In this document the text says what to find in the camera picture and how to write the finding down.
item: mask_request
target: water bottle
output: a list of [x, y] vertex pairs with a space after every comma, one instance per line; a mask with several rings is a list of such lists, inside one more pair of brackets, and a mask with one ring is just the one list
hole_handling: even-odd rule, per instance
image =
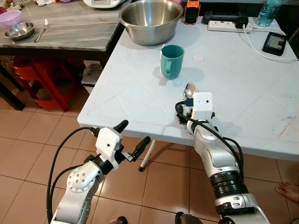
[[271, 25], [284, 0], [266, 0], [257, 18], [257, 24], [261, 27]]

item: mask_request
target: teal mug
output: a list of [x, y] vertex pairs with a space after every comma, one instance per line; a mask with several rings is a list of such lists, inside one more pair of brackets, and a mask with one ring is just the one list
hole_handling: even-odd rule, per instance
[[177, 45], [163, 46], [161, 50], [160, 69], [167, 79], [178, 77], [182, 69], [184, 49]]

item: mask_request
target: human foot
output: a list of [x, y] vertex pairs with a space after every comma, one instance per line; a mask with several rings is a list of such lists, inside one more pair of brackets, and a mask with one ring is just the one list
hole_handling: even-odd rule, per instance
[[275, 190], [288, 199], [299, 203], [299, 186], [293, 183], [280, 183]]

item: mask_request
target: marble table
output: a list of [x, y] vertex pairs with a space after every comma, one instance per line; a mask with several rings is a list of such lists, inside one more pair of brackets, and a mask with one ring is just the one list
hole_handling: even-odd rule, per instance
[[[34, 24], [36, 32], [17, 42], [0, 35], [0, 55], [100, 60], [105, 66], [123, 31], [118, 19], [119, 10], [131, 1], [113, 9], [91, 8], [82, 0], [43, 7], [35, 2], [28, 3], [22, 9], [23, 18]], [[44, 26], [44, 19], [48, 19], [49, 28], [39, 42], [34, 43]]]

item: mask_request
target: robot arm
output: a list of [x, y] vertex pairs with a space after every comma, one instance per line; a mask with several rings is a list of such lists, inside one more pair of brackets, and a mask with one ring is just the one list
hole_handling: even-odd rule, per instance
[[128, 125], [121, 122], [112, 128], [102, 128], [96, 142], [97, 156], [90, 155], [87, 162], [74, 169], [67, 178], [66, 192], [52, 218], [51, 224], [85, 224], [91, 209], [91, 200], [99, 184], [112, 169], [125, 159], [136, 161], [144, 151], [150, 138], [145, 137], [130, 154], [125, 152], [121, 144], [120, 132]]
[[[214, 189], [216, 211], [221, 216], [219, 223], [269, 224], [255, 197], [248, 192], [244, 184], [240, 163], [235, 155], [217, 136], [198, 125], [199, 122], [218, 133], [212, 124], [212, 94], [194, 93], [193, 98], [187, 99], [185, 104], [193, 106], [187, 129], [194, 135], [194, 149], [202, 158], [206, 174]], [[195, 219], [190, 222], [191, 219], [189, 214], [180, 214], [178, 223], [196, 224]]]

